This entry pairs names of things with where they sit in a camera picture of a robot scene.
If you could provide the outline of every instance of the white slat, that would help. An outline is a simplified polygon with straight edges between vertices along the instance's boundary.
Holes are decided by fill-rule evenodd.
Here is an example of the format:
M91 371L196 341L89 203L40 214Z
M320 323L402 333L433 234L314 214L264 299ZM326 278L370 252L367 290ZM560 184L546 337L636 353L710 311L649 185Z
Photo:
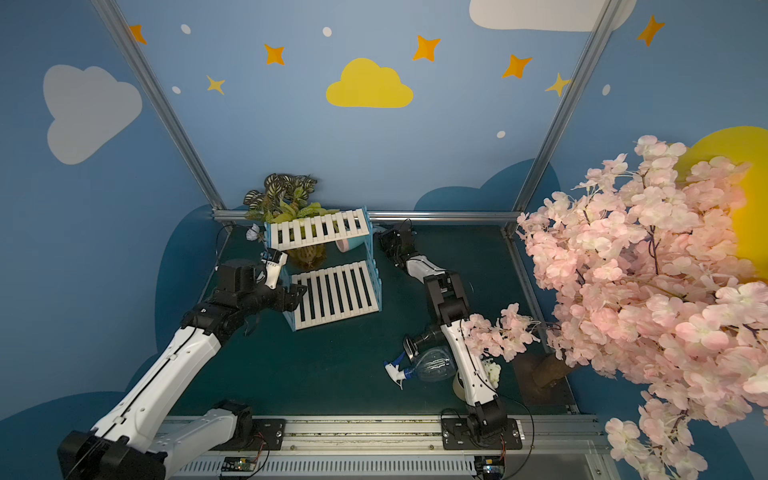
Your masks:
M336 281L333 279L333 269L326 268L326 276L331 284L331 300L333 301L333 318L331 321L341 320L341 303L339 302L339 294L336 292Z
M277 248L278 242L277 241L277 232L280 231L280 228L277 225L270 225L270 247Z
M341 214L346 218L346 221L349 222L349 236L350 237L357 237L359 229L357 228L357 225L355 224L355 212L348 210L346 212L341 212Z
M339 229L336 232L334 223ZM312 225L315 226L315 233L312 233ZM323 233L322 225L326 226L328 234ZM301 235L301 227L304 227L304 236ZM346 210L336 214L327 214L320 217L302 218L282 223L273 223L270 225L270 247L278 250L290 250L298 247L308 247L319 243L327 243L343 238L361 237L369 235L370 230L366 222L366 215L362 208L357 210ZM277 232L281 232L283 240L278 241Z
M283 241L272 248L277 248L278 250L288 250L284 247L290 243L290 222L276 223L275 227L280 228L280 231L283 233Z
M328 297L328 286L326 285L326 278L328 277L328 273L326 272L326 270L321 270L323 274L319 276L320 298L323 299L323 308L326 311L325 317L328 318L328 321L332 322L336 320L336 314L331 315L331 302L330 302L330 297Z
M354 280L352 279L352 272L355 273ZM334 273L339 278L338 282L334 280ZM344 287L345 278L350 287L352 287L349 290L349 297L353 299L352 305L349 304L347 288ZM328 292L326 279L330 280L330 293ZM308 291L303 299L304 314L301 314L301 307L297 308L294 312L296 330L379 311L379 305L376 302L376 295L373 291L373 283L371 282L371 276L366 262L348 263L346 265L333 266L322 270L293 275L291 281L306 285L307 289L312 289L313 299L311 306L315 309L315 316L312 316L310 295ZM336 284L339 285L339 289L342 292L341 299L336 292ZM356 284L360 291L360 302L362 307L358 304L357 296L354 295L355 290L353 284ZM371 299L371 306L368 306L366 302L366 292L367 296ZM324 315L321 315L321 304L323 305L322 310L325 312ZM333 315L331 315L331 305L333 305Z
M366 215L363 213L362 208L355 210L355 217L360 221L360 233L368 235L370 230L368 230L368 222L366 222Z
M360 304L362 305L362 312L369 313L371 311L371 307L368 306L368 300L366 300L366 288L362 282L362 273L360 273L360 267L365 265L365 263L357 262L353 265L353 270L355 271L355 279L357 281L357 290L360 291Z
M348 318L349 317L349 301L346 298L346 287L344 287L344 270L342 268L343 266L335 266L333 267L333 272L336 274L337 277L339 277L338 284L339 284L339 291L341 292L341 304L344 309L344 313L342 313L342 318Z
M339 238L336 234L336 231L333 229L333 215L323 215L321 218L323 219L323 222L325 222L326 228L328 229L328 237L326 237L326 242L330 242Z
M315 226L315 233L317 234L317 240L326 242L326 235L323 233L323 220L321 217L312 217L312 225Z
M318 270L310 277L312 283L312 300L315 304L315 316L312 318L312 326L323 321L323 312L320 310L320 290L317 288L317 277L321 276L322 270Z
M367 262L360 262L362 263L362 274L366 278L366 290L368 290L368 296L371 298L371 311L372 312L378 312L379 311L379 301L376 300L376 291L373 289L373 282L371 281L371 274L368 271L368 263Z

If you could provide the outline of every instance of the black mounting plate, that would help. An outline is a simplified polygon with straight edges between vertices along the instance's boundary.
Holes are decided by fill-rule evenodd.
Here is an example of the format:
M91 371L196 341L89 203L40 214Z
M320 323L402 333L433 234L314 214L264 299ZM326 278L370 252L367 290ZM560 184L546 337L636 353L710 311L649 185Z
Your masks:
M473 442L465 419L443 417L440 424L442 427L442 447L445 450L502 449L501 437L495 437L482 443ZM507 429L504 431L503 435L507 450L521 450L523 448L517 420L507 418Z
M256 434L261 433L266 439L266 445L264 449L269 448L273 452L280 450L283 446L283 436L285 435L286 420L285 419L253 419L253 428L250 430L250 436L252 442L243 450L257 451L261 446L261 439ZM228 450L221 448L221 445L213 447L211 450Z

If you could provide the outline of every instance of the white flower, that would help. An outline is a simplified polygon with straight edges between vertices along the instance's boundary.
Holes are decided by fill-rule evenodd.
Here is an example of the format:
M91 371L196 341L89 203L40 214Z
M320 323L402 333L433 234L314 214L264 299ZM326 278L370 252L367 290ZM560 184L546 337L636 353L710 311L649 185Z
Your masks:
M245 237L246 239L251 241L259 240L260 231L261 229L259 228L259 226L254 223L253 226L250 229L248 229L248 231L245 233Z

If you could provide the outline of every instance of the star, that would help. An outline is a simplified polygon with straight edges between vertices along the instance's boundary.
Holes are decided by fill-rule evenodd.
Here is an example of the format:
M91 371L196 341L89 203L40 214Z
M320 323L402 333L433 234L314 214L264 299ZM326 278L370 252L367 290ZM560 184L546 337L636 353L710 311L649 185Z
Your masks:
M502 78L507 78L510 75L514 75L517 78L523 78L523 69L531 60L533 60L533 58L520 59L511 55L511 58L509 59L509 68L504 72Z
M266 47L266 64L267 65L269 65L270 63L279 63L281 65L285 65L283 63L283 49L285 47L272 48L266 43L264 44L264 47Z
M440 43L440 39L425 40L421 35L419 36L419 50L416 50L416 55L413 55L413 60L419 60L420 58L426 58L429 61L435 61L435 47Z
M563 87L569 83L571 83L570 80L563 80L558 73L558 80L554 83L554 85L552 85L550 88L547 88L545 91L556 91L558 93L558 97L562 97Z
M643 33L637 37L637 40L645 40L645 46L650 47L650 43L654 40L654 35L656 35L656 32L661 30L661 27L665 25L666 23L657 23L656 18L651 15L648 26L645 28L645 30L643 30Z
M136 38L136 41L138 41L139 43L143 43L144 45L147 44L147 41L144 40L144 36L141 34L141 25L134 25L128 28L131 29L131 33L134 34L134 38Z
M223 84L226 80L215 81L211 77L208 77L208 80L210 81L210 87L208 87L208 90L218 90L220 94L224 94L224 92L221 91L221 84Z

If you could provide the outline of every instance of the white cloud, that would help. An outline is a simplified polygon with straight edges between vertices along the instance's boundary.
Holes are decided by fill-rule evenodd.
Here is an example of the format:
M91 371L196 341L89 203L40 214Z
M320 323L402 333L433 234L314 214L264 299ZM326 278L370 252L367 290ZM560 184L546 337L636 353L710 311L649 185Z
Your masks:
M624 0L614 19L621 27L637 0ZM471 0L469 16L494 30L592 31L604 0Z
M50 67L43 97L54 118L48 146L67 165L90 157L141 113L139 90L99 67Z

